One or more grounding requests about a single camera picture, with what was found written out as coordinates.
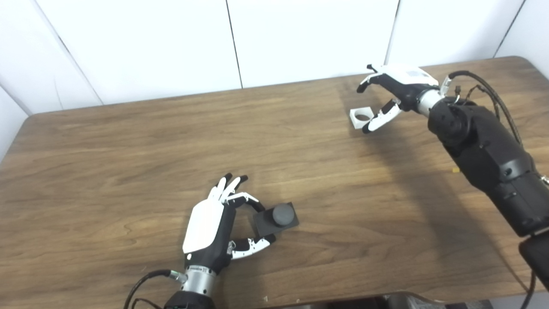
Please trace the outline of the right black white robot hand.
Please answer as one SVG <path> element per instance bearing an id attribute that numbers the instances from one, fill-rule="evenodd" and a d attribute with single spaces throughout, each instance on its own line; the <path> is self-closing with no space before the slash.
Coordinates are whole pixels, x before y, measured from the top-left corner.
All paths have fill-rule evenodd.
<path id="1" fill-rule="evenodd" d="M 428 117 L 443 99 L 438 81 L 420 68 L 399 64 L 369 64 L 367 68 L 373 73 L 359 83 L 357 93 L 363 93 L 370 85 L 380 85 L 394 98 L 362 127 L 365 134 L 376 131 L 401 112 L 414 111 Z"/>

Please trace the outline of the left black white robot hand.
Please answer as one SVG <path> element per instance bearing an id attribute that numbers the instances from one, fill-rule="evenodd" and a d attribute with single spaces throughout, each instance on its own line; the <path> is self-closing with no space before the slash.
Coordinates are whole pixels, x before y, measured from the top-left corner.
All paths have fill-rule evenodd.
<path id="1" fill-rule="evenodd" d="M 277 240 L 273 234 L 231 239 L 237 208 L 250 205 L 258 212 L 265 210 L 257 198 L 238 191 L 247 180 L 246 175 L 233 177 L 228 173 L 212 187 L 206 199 L 193 207 L 182 244 L 187 268 L 198 267 L 219 275 L 232 260 L 256 254 Z"/>

